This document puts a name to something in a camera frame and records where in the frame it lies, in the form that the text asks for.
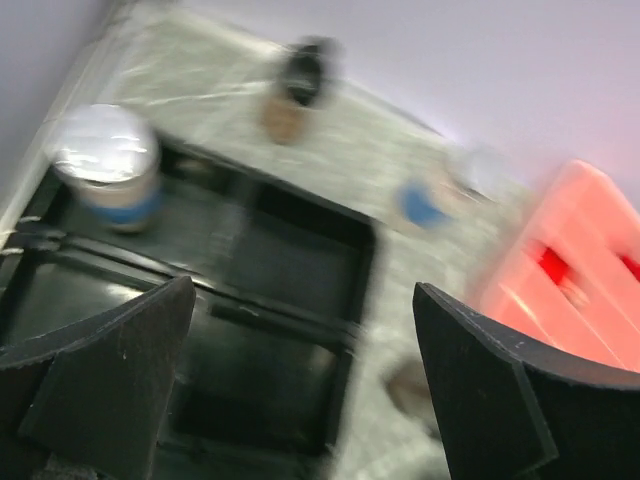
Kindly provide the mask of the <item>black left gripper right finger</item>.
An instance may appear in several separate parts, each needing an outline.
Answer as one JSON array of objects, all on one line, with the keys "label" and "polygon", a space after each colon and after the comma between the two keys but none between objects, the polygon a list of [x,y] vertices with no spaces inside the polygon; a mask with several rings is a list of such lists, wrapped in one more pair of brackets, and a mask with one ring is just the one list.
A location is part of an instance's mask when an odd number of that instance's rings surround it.
[{"label": "black left gripper right finger", "polygon": [[413,312],[454,479],[639,477],[639,376],[577,357],[418,283]]}]

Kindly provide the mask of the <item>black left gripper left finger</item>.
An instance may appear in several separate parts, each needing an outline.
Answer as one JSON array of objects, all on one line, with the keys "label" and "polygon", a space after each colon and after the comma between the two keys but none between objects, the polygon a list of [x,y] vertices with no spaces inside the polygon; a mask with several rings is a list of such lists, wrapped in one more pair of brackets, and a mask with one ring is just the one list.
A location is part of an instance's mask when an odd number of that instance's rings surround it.
[{"label": "black left gripper left finger", "polygon": [[1,349],[1,476],[50,454],[147,479],[196,292],[172,279],[118,307]]}]

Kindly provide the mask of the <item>blue label spice jar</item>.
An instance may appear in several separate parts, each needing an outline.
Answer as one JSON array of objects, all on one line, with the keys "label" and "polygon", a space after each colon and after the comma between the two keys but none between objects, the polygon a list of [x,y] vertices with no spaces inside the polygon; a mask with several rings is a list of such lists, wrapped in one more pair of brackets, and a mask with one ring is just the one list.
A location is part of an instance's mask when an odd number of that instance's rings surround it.
[{"label": "blue label spice jar", "polygon": [[143,230],[158,212],[160,145],[148,122],[118,105],[84,104],[61,116],[46,157],[98,220]]},{"label": "blue label spice jar", "polygon": [[395,213],[406,224],[435,229],[495,204],[507,190],[506,160],[487,146],[448,147],[422,158],[400,183]]}]

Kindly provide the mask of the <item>black cap brown powder bottle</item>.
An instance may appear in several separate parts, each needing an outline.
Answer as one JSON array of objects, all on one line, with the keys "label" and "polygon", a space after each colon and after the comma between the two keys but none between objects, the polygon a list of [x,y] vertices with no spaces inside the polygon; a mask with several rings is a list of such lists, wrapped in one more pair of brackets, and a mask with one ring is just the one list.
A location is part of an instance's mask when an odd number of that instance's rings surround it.
[{"label": "black cap brown powder bottle", "polygon": [[335,88],[340,44],[329,36],[307,36],[289,44],[278,58],[261,124],[279,145],[298,141]]}]

